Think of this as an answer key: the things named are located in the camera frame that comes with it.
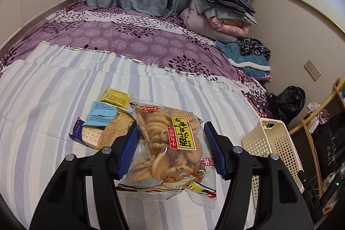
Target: bag of cookies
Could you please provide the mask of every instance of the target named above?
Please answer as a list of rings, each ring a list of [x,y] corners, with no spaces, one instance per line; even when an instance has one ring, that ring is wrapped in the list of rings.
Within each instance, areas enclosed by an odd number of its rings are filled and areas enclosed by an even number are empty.
[[[117,189],[163,201],[183,190],[191,200],[215,207],[216,178],[202,121],[191,112],[136,103],[141,150]]]

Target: purple bedspread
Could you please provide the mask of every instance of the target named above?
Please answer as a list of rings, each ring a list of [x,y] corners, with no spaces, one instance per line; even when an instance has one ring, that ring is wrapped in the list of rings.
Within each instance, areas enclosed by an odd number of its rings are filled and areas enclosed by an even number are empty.
[[[249,102],[262,113],[265,91],[230,65],[213,40],[184,28],[177,17],[151,16],[119,7],[73,3],[32,27],[0,60],[0,75],[17,59],[25,60],[43,40],[57,45],[107,50],[147,63],[240,81],[250,89]]]

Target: beige basket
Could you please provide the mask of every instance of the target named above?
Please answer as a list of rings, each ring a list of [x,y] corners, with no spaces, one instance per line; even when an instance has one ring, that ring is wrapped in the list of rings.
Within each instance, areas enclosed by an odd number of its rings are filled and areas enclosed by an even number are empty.
[[[303,192],[304,188],[297,173],[302,170],[302,164],[289,132],[282,121],[260,118],[258,125],[242,139],[243,148],[252,155],[267,157],[270,153],[277,153],[284,162],[298,188]],[[257,203],[259,179],[252,178],[252,192],[254,205]]]

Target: silver screw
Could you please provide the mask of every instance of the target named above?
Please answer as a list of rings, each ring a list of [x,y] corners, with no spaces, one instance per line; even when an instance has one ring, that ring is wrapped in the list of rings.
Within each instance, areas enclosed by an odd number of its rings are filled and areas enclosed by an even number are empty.
[[[109,154],[110,152],[111,152],[111,147],[104,147],[102,149],[102,153],[104,153],[104,154]]]
[[[279,155],[278,155],[277,153],[272,153],[272,154],[271,154],[271,158],[272,158],[273,160],[278,160],[278,159],[279,159]]]
[[[74,159],[74,154],[68,154],[65,159],[67,161],[72,161]]]
[[[240,154],[243,152],[243,149],[242,147],[233,147],[233,152],[237,153],[237,154]]]

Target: electrical outlet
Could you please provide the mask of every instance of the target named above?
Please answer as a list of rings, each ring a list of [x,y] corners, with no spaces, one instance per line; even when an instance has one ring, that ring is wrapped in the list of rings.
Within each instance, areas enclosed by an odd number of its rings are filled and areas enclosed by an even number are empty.
[[[316,81],[320,75],[321,72],[317,69],[317,67],[314,67],[314,69],[312,70],[312,72],[310,73],[310,75],[312,76],[312,78]]]
[[[315,65],[311,62],[311,60],[308,60],[304,67],[311,74],[313,69],[315,68]]]

